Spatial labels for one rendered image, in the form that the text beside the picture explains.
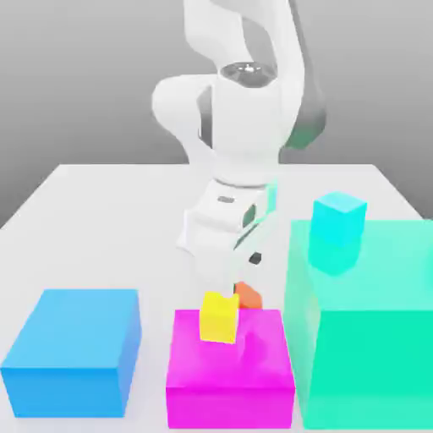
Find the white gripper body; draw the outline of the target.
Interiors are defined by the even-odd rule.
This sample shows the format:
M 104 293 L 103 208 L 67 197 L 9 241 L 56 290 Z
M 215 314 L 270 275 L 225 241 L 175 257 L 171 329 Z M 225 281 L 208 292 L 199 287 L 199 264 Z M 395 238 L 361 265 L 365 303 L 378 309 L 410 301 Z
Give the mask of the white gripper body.
M 263 253 L 277 221 L 277 211 L 241 208 L 233 211 L 191 208 L 184 221 L 176 246 L 195 259 L 212 255 L 247 260 Z

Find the small yellow cube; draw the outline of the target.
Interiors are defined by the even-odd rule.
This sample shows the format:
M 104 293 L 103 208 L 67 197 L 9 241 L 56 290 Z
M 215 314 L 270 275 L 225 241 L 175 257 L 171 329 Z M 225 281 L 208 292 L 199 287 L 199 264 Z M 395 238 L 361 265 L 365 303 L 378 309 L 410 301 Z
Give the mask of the small yellow cube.
M 205 292 L 199 312 L 200 339 L 235 344 L 238 329 L 239 295 L 225 298 L 219 292 Z

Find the small orange cube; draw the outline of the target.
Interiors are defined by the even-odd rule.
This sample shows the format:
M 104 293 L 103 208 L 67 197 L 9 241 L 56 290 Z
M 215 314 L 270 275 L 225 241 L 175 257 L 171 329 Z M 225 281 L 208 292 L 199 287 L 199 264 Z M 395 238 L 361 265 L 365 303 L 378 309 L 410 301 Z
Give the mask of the small orange cube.
M 236 282 L 233 292 L 238 295 L 240 309 L 262 309 L 261 295 L 245 282 Z

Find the small cyan cube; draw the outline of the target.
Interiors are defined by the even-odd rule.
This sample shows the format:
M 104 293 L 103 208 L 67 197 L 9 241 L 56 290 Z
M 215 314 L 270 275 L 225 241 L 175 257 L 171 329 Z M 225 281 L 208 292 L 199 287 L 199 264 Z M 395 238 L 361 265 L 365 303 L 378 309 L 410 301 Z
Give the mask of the small cyan cube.
M 338 276 L 359 257 L 367 202 L 334 191 L 314 201 L 310 224 L 310 264 L 330 276 Z

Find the large magenta box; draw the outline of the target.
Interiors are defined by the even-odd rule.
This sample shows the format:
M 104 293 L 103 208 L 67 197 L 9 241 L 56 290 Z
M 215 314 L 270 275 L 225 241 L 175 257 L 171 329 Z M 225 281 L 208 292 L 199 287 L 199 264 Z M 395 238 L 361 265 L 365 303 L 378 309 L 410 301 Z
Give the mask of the large magenta box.
M 166 379 L 171 429 L 288 429 L 295 384 L 279 310 L 239 311 L 234 344 L 200 340 L 176 310 Z

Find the large blue box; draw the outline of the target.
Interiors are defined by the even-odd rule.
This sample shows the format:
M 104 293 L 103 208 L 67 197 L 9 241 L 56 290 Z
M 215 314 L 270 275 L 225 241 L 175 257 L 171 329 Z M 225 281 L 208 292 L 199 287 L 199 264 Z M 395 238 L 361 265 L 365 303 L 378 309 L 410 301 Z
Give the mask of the large blue box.
M 17 418 L 122 418 L 140 348 L 134 289 L 47 289 L 0 373 Z

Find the large teal box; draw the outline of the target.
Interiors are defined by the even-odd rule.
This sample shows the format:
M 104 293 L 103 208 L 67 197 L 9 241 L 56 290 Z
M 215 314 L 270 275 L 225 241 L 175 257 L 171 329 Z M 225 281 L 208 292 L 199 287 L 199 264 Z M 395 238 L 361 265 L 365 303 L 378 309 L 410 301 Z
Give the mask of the large teal box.
M 433 221 L 293 222 L 283 321 L 305 428 L 433 431 Z

